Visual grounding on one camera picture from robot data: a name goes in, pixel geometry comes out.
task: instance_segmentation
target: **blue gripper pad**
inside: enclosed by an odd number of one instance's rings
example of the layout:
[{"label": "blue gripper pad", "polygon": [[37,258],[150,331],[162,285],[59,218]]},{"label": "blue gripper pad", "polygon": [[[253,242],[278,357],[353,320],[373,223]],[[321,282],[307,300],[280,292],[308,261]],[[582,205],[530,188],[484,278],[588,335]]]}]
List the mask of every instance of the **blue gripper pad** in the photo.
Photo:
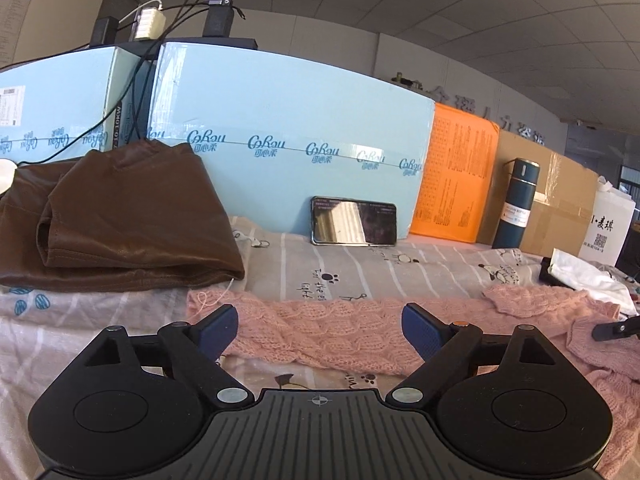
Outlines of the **blue gripper pad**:
[{"label": "blue gripper pad", "polygon": [[401,323],[404,338],[425,362],[446,343],[438,328],[409,305],[402,310]]},{"label": "blue gripper pad", "polygon": [[220,358],[238,334],[238,311],[231,307],[200,331],[198,349],[212,361]]}]

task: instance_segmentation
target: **smartphone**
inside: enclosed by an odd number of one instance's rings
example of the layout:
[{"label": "smartphone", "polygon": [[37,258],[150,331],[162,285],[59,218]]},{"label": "smartphone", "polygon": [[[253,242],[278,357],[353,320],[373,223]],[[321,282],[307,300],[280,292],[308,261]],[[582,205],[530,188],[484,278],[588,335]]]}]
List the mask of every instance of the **smartphone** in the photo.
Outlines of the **smartphone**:
[{"label": "smartphone", "polygon": [[396,206],[347,198],[311,199],[311,243],[394,246],[398,241]]}]

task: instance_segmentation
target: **white power strip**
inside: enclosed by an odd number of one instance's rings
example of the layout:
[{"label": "white power strip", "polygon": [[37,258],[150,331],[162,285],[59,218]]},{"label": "white power strip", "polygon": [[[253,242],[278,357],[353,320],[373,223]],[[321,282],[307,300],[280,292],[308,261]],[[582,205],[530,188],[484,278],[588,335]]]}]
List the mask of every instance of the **white power strip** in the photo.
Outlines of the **white power strip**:
[{"label": "white power strip", "polygon": [[156,40],[164,30],[166,16],[155,7],[147,7],[140,12],[134,40]]}]

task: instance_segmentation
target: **white cable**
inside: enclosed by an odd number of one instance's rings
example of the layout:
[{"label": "white cable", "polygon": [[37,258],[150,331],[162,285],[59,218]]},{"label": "white cable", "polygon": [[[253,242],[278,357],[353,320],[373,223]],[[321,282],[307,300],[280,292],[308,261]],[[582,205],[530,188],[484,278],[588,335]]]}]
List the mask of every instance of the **white cable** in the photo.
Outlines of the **white cable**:
[{"label": "white cable", "polygon": [[136,12],[138,12],[140,9],[142,9],[143,7],[148,6],[148,4],[152,4],[153,2],[158,2],[158,10],[162,10],[162,1],[161,0],[149,0],[148,2],[145,2],[142,5],[137,6],[135,9],[133,9],[129,14],[127,14],[124,18],[122,18],[119,22],[118,25],[121,24],[122,22],[124,22],[129,16],[134,15]]},{"label": "white cable", "polygon": [[[207,293],[206,293],[206,292],[204,292],[204,290],[201,290],[201,291],[196,295],[196,297],[198,298],[198,301],[199,301],[199,302],[200,302],[200,304],[201,304],[201,305],[200,305],[200,309],[199,309],[195,314],[193,314],[193,316],[191,316],[191,317],[192,317],[192,318],[193,318],[193,317],[196,317],[199,313],[201,313],[201,312],[202,312],[202,309],[203,309],[203,308],[205,308],[206,306],[215,306],[215,304],[216,304],[217,302],[219,302],[219,301],[224,297],[224,295],[225,295],[226,293],[228,293],[229,289],[231,288],[231,285],[233,285],[233,282],[234,282],[234,278],[231,278],[231,281],[230,281],[230,282],[229,282],[229,284],[226,286],[225,291],[224,291],[222,294],[220,294],[220,296],[217,298],[217,300],[216,300],[216,301],[214,301],[213,303],[207,303]],[[201,300],[201,299],[200,299],[200,295],[201,295],[201,294],[204,296],[204,300]]]}]

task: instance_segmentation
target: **cable knit pattern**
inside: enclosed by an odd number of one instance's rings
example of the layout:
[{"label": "cable knit pattern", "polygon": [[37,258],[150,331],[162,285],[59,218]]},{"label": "cable knit pattern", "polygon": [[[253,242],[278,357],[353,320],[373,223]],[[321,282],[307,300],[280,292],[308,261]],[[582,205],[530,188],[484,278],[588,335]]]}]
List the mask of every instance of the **cable knit pattern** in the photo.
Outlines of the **cable knit pattern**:
[{"label": "cable knit pattern", "polygon": [[613,430],[597,471],[613,478],[633,455],[640,432],[640,384],[610,370],[595,370],[587,380],[607,401],[613,415]]},{"label": "cable knit pattern", "polygon": [[318,368],[407,376],[422,360],[400,326],[402,308],[415,301],[444,323],[466,320],[486,333],[511,334],[533,324],[570,359],[607,401],[613,416],[611,442],[598,471],[611,479],[633,453],[640,428],[640,385],[623,374],[640,373],[640,340],[610,343],[591,339],[596,322],[618,316],[619,306],[592,300],[564,287],[496,285],[485,299],[404,298],[356,301],[262,301],[247,292],[220,288],[190,292],[188,314],[195,322],[221,303],[236,307],[238,336],[225,354],[273,363],[300,362]]}]

